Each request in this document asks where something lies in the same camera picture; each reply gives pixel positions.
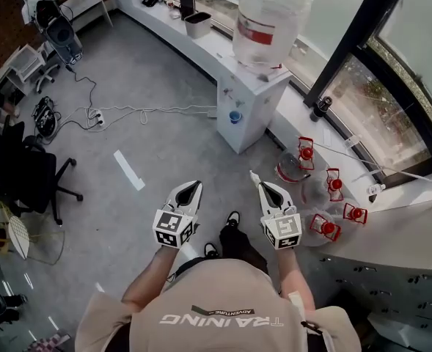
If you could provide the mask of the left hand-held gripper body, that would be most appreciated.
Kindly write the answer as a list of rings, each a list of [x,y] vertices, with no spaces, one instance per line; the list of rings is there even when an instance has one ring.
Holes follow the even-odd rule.
[[[153,233],[155,241],[170,248],[181,248],[197,230],[197,206],[165,203],[155,213]]]

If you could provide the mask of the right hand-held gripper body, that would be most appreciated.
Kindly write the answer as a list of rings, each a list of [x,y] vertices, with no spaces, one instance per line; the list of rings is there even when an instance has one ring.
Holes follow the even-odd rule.
[[[263,216],[260,222],[263,233],[276,250],[289,249],[300,244],[302,226],[295,206],[289,206],[271,216]]]

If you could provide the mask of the person's right forearm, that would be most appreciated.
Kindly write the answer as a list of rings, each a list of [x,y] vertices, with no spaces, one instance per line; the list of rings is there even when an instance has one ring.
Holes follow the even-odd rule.
[[[281,296],[289,299],[291,293],[298,293],[306,311],[315,311],[315,301],[307,280],[301,272],[293,248],[276,250]]]

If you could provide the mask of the person's left forearm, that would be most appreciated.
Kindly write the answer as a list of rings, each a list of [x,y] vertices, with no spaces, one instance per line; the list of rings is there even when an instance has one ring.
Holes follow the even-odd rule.
[[[169,276],[178,250],[162,246],[140,275],[132,281],[123,294],[121,302],[134,312],[140,312],[157,298]]]

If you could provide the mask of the empty water jug red label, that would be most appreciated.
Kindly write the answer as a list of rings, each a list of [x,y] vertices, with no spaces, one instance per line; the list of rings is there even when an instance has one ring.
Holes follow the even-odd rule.
[[[305,136],[297,145],[286,148],[275,167],[278,177],[286,183],[298,183],[309,177],[315,169],[314,141]]]

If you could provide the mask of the black trousers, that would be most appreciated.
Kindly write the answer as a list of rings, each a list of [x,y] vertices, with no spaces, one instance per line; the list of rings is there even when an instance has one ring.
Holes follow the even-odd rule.
[[[224,259],[243,260],[268,274],[267,260],[251,245],[248,236],[237,227],[226,225],[219,234]]]

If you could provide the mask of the white water dispenser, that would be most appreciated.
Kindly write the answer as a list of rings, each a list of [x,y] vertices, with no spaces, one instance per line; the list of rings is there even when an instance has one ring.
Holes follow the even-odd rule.
[[[258,73],[233,55],[222,57],[219,64],[217,130],[240,154],[264,134],[289,84],[290,71],[281,67]],[[242,113],[239,123],[230,122],[231,111]]]

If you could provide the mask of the beige printed t-shirt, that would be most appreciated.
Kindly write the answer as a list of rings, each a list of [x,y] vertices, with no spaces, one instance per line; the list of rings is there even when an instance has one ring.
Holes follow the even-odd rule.
[[[196,264],[139,312],[96,293],[75,351],[106,352],[123,327],[129,352],[361,352],[343,309],[308,311],[298,292],[281,297],[241,260]]]

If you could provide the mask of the black thermos bottle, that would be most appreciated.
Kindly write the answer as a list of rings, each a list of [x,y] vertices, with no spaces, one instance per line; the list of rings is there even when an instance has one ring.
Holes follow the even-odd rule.
[[[332,105],[332,99],[329,96],[325,96],[318,99],[312,106],[312,111],[310,112],[310,119],[313,122],[317,122],[319,119],[323,118],[328,112]]]

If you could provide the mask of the white power strip with plugs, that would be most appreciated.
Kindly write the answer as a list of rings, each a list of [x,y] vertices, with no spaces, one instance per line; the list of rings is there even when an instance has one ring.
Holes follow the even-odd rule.
[[[104,117],[100,109],[89,109],[86,116],[87,128],[102,127],[104,125]]]

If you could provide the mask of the grey metal locker cabinet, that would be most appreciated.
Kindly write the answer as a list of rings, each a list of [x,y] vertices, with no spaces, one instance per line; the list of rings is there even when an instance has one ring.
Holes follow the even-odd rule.
[[[432,202],[373,212],[315,251],[371,312],[432,331]]]

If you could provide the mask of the black office chair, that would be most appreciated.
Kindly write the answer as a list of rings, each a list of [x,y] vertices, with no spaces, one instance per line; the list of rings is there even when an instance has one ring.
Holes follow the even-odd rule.
[[[20,122],[0,133],[0,207],[7,206],[14,216],[44,213],[51,207],[54,221],[61,226],[56,194],[84,200],[82,194],[59,184],[66,169],[76,166],[76,159],[68,158],[58,167],[53,153],[47,152],[33,136],[23,137],[24,127]]]

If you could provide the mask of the red white checkered cloth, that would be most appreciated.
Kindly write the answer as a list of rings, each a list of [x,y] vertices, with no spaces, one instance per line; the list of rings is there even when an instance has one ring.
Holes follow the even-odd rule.
[[[71,339],[69,334],[54,334],[32,342],[24,352],[61,352],[59,346]]]

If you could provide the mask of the beige waste bin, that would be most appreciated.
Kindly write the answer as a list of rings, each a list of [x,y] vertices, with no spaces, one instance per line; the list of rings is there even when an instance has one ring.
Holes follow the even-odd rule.
[[[210,32],[211,14],[207,12],[196,12],[184,19],[186,33],[192,39],[198,39]]]

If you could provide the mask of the white swivel chair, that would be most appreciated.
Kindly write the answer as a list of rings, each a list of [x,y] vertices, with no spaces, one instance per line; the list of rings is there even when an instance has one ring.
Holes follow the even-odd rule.
[[[61,64],[48,43],[38,49],[25,45],[9,61],[8,80],[25,96],[32,92],[40,95],[43,87],[55,82]]]

